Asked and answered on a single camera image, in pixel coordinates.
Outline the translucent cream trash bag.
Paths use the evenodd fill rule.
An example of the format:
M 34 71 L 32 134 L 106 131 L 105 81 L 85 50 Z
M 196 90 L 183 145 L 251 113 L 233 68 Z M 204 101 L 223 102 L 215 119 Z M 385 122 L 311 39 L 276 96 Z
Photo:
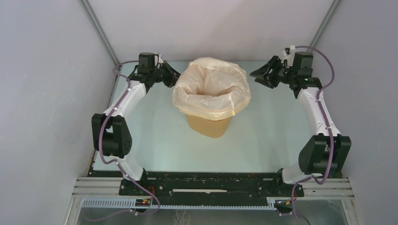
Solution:
M 216 121 L 247 107 L 251 91 L 247 73 L 238 64 L 202 57 L 191 61 L 179 76 L 172 98 L 180 112 Z

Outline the yellow plastic trash bin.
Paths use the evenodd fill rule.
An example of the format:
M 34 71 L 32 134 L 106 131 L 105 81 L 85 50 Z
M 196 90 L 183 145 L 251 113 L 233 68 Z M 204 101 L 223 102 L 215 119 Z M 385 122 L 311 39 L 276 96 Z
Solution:
M 211 138 L 223 136 L 232 121 L 232 117 L 223 120 L 207 120 L 191 115 L 186 115 L 186 117 L 191 129 Z

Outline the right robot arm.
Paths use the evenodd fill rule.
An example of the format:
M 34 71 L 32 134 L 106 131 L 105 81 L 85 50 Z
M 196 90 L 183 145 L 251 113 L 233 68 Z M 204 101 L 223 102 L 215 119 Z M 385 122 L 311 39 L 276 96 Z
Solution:
M 273 190 L 279 196 L 287 195 L 297 182 L 317 178 L 322 183 L 341 172 L 352 144 L 331 119 L 322 84 L 312 76 L 312 63 L 313 55 L 309 52 L 287 53 L 284 59 L 273 56 L 250 73 L 255 82 L 271 89 L 287 84 L 303 107 L 312 134 L 300 151 L 298 162 L 282 169 L 282 177 L 274 181 Z

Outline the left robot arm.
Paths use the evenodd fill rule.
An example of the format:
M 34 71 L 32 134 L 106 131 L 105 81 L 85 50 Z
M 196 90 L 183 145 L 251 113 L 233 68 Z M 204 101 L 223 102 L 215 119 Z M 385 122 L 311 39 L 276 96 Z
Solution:
M 141 178 L 144 169 L 130 152 L 133 141 L 127 117 L 155 84 L 163 83 L 171 88 L 180 73 L 159 53 L 140 53 L 134 63 L 129 75 L 121 73 L 123 63 L 114 67 L 114 74 L 125 80 L 125 87 L 109 108 L 92 116 L 92 136 L 102 163 L 115 164 L 125 179 L 132 180 L 130 189 L 137 195 L 143 195 L 148 191 L 148 182 Z

